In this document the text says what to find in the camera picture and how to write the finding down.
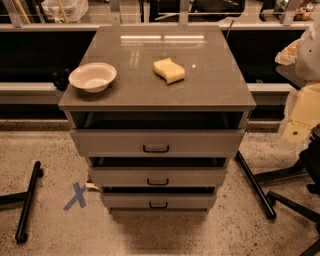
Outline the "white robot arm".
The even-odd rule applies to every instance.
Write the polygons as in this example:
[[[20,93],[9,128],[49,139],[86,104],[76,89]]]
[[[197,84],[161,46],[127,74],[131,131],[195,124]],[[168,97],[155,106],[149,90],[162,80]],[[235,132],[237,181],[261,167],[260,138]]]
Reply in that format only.
[[[300,90],[287,102],[282,139],[302,143],[320,125],[320,22],[309,28],[275,57],[282,75]]]

